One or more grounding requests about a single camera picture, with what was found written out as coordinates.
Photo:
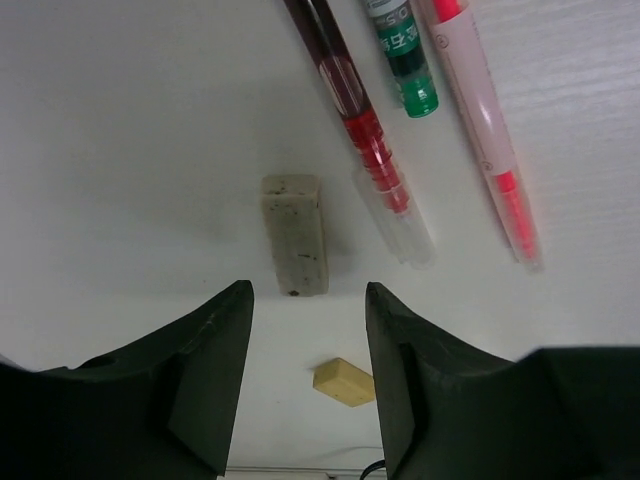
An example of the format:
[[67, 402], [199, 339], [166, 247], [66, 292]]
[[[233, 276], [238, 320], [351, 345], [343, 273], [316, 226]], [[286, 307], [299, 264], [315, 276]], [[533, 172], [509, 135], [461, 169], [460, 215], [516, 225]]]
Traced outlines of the pink pen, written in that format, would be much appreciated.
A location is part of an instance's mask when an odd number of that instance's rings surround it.
[[538, 232], [471, 7], [467, 1], [420, 7], [514, 257], [537, 271]]

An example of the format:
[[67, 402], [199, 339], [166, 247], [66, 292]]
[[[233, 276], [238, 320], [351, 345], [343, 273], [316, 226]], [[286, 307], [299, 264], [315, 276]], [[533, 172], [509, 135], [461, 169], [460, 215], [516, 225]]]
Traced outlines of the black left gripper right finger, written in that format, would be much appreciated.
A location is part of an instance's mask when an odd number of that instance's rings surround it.
[[551, 347], [509, 361], [378, 282], [365, 317], [391, 479], [635, 479], [639, 350]]

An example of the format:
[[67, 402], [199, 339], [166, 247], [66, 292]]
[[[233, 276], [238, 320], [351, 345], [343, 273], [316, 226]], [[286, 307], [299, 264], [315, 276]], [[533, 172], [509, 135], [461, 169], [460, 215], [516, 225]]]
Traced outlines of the red pen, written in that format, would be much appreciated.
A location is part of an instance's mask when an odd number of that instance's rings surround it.
[[291, 16], [359, 156], [354, 183], [387, 248], [423, 269], [434, 246], [379, 117], [326, 1], [287, 1]]

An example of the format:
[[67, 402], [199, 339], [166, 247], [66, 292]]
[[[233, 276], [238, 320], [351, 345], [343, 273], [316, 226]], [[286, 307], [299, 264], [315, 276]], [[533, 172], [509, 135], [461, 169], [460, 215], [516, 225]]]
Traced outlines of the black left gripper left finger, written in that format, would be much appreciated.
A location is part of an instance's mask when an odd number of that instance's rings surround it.
[[2, 477], [223, 477], [253, 310], [252, 284], [240, 280], [77, 368], [3, 363]]

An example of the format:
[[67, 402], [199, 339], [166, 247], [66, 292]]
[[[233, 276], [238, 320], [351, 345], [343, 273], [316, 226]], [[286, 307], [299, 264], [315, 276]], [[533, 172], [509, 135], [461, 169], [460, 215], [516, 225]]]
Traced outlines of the green pen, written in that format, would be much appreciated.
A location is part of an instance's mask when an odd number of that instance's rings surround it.
[[439, 106], [410, 1], [365, 0], [380, 47], [390, 66], [402, 105], [410, 118], [422, 118]]

